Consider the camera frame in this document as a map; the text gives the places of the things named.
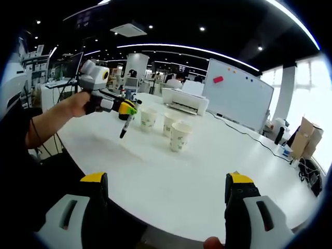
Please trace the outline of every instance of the ceiling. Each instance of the ceiling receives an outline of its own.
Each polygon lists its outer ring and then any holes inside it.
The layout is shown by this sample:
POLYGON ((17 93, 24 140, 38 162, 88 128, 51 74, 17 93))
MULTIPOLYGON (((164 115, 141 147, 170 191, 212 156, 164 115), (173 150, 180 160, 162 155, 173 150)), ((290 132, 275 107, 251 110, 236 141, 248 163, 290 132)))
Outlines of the ceiling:
MULTIPOLYGON (((112 0, 106 5, 63 21, 72 14, 95 6, 98 2, 84 1, 80 2, 79 6, 58 4, 52 7, 52 11, 40 12, 26 24, 26 29, 30 33, 27 34, 29 50, 34 50, 34 46, 38 44, 45 44, 44 51, 49 52, 59 45, 52 57, 53 60, 61 58, 64 53, 88 53, 96 50, 101 52, 88 57, 121 60, 126 59, 128 53, 144 51, 142 53, 150 56, 149 64, 152 61, 166 61, 203 70, 207 70, 209 64, 206 59, 214 58, 255 75, 260 72, 233 60, 202 51, 164 46, 117 46, 146 43, 190 46, 224 54, 260 71, 318 53, 316 46, 303 30, 265 0, 204 0, 199 3, 187 0, 112 0), (83 18, 87 20, 78 25, 78 20, 83 18), (132 20, 138 23, 147 35, 124 37, 110 31, 132 20), (200 31, 200 27, 204 27, 205 31, 200 31), (259 51, 258 46, 262 46, 263 50, 259 51)), ((302 2, 299 1, 287 3, 294 12, 310 20, 311 25, 308 25, 302 19, 309 30, 319 30, 321 26, 317 25, 308 12, 303 11, 309 6, 304 5, 301 8, 302 2)), ((165 63, 158 63, 157 66, 169 67, 165 63)))

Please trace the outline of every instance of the whiteboard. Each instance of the whiteboard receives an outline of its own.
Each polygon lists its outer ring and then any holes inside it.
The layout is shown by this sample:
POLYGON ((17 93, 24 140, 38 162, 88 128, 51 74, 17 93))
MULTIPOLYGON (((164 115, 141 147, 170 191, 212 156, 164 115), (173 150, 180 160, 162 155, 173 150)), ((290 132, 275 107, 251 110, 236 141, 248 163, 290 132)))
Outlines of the whiteboard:
POLYGON ((272 86, 241 69, 210 59, 203 96, 210 100, 208 110, 260 131, 273 90, 272 86), (222 81, 215 83, 215 78, 222 81))

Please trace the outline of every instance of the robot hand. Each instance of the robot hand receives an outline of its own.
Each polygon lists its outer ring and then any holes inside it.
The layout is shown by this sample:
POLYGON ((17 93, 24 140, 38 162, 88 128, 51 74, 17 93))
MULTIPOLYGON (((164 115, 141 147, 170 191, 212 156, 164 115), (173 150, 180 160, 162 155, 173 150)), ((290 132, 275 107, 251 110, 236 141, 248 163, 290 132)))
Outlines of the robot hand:
POLYGON ((103 66, 96 66, 88 60, 80 70, 83 75, 79 85, 83 91, 91 94, 90 101, 85 105, 86 114, 92 112, 110 112, 112 110, 120 114, 134 115, 137 113, 135 105, 106 89, 109 76, 109 69, 103 66))
POLYGON ((117 96, 110 97, 102 91, 92 91, 90 101, 84 106, 86 114, 93 112, 110 112, 116 111, 119 114, 135 115, 137 110, 134 103, 130 100, 119 98, 117 96))

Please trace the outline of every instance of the marker pen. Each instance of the marker pen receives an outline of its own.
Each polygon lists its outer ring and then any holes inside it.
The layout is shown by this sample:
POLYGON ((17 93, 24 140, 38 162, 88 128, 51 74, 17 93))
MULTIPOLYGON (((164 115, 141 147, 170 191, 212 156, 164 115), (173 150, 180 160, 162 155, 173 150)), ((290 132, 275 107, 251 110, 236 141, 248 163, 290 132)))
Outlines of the marker pen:
MULTIPOLYGON (((136 104, 135 104, 135 108, 136 110, 139 110, 139 106, 142 104, 142 101, 141 100, 137 100, 136 104)), ((123 129, 121 131, 121 134, 120 134, 120 138, 123 138, 125 136, 125 133, 127 132, 127 129, 129 127, 129 124, 130 122, 134 119, 134 115, 130 115, 128 117, 128 120, 126 121, 126 123, 124 124, 123 126, 123 129)))

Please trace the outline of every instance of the window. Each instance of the window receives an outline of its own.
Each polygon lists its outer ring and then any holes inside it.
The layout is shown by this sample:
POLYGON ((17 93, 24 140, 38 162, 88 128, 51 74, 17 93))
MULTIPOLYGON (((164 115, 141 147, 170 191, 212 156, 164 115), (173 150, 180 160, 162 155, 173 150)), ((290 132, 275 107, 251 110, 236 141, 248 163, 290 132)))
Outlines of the window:
POLYGON ((272 70, 263 72, 261 76, 261 80, 269 84, 274 88, 272 100, 270 104, 270 120, 272 120, 276 105, 278 103, 279 94, 280 94, 280 86, 282 81, 282 67, 277 67, 272 70))
POLYGON ((332 162, 331 108, 332 83, 324 58, 318 56, 298 61, 287 121, 291 133, 301 124, 302 116, 324 130, 313 157, 326 172, 332 162))

